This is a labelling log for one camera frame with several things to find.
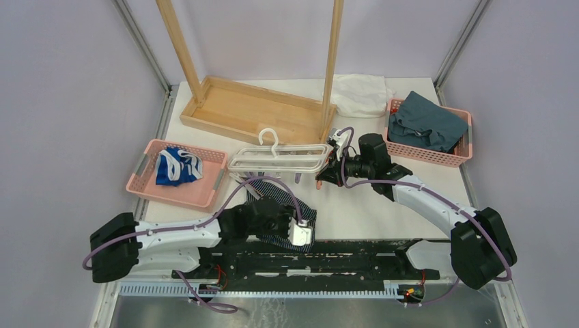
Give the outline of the white plastic clip hanger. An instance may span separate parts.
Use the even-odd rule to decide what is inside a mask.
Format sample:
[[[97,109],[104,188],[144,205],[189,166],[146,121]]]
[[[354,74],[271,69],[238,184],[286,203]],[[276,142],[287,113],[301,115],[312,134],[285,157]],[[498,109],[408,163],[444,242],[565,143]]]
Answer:
[[[333,148],[328,144],[282,146],[276,131],[259,132],[258,146],[241,148],[229,160],[227,168],[240,173],[316,174],[326,164]]]

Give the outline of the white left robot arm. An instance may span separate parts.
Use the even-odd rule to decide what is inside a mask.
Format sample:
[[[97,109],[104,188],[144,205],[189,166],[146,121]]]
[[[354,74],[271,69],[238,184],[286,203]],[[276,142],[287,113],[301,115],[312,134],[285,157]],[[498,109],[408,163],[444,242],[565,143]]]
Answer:
[[[95,283],[113,282],[137,271],[173,270],[210,276],[214,258],[201,252],[243,243],[250,236],[272,235],[302,247],[313,231],[297,220],[298,211],[270,197],[242,204],[208,217],[183,222],[136,221],[121,213],[91,234],[91,251],[83,261]]]

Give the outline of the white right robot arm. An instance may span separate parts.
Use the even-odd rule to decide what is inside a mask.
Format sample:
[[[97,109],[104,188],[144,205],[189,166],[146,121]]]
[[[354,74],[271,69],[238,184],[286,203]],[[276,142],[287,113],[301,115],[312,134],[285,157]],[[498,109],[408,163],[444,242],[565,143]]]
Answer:
[[[463,206],[427,186],[403,165],[392,162],[382,136],[359,137],[359,154],[348,152],[353,128],[333,131],[326,163],[317,173],[318,184],[329,182],[353,189],[370,185],[372,190],[426,219],[445,234],[449,242],[419,241],[396,257],[396,274],[411,279],[421,269],[451,272],[468,287],[478,290],[491,281],[507,282],[518,261],[501,215],[493,208]]]

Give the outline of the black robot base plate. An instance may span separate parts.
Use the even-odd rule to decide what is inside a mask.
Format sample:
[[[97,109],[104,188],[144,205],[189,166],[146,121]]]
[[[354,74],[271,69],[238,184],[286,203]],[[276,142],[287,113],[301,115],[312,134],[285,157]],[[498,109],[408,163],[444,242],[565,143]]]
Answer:
[[[439,280],[418,269],[406,250],[414,240],[318,241],[303,252],[261,241],[201,249],[201,264],[187,279],[217,279],[225,291],[379,291],[386,280]]]

